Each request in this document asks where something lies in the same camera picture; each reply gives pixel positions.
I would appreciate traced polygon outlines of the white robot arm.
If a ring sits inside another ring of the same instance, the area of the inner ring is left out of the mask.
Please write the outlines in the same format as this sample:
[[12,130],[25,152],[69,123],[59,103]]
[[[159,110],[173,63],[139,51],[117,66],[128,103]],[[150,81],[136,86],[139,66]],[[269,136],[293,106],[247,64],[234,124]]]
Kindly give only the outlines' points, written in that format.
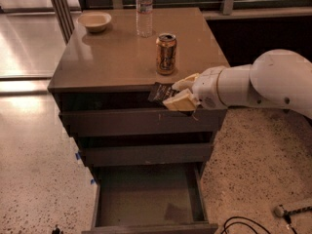
[[171,111],[243,106],[279,108],[312,118],[312,63],[298,53],[271,50],[254,63],[212,67],[173,84],[163,101]]

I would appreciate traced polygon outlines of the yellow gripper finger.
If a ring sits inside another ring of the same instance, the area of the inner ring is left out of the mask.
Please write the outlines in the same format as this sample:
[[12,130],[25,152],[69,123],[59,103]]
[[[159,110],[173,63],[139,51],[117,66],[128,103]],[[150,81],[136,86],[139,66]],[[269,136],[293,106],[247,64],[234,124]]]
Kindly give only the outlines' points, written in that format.
[[189,89],[177,93],[163,101],[163,104],[171,111],[194,111],[199,105],[199,100],[194,97]]
[[192,89],[193,84],[199,77],[199,73],[194,73],[192,75],[189,75],[188,77],[185,77],[175,83],[172,84],[172,88],[176,91],[183,91],[185,89]]

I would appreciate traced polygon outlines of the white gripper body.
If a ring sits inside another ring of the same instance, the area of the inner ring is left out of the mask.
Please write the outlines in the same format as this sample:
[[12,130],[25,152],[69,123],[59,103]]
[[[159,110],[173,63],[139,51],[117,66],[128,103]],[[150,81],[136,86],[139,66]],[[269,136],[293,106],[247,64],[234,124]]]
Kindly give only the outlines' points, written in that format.
[[208,110],[226,109],[218,94],[218,78],[223,69],[224,66],[218,66],[205,70],[192,86],[194,97]]

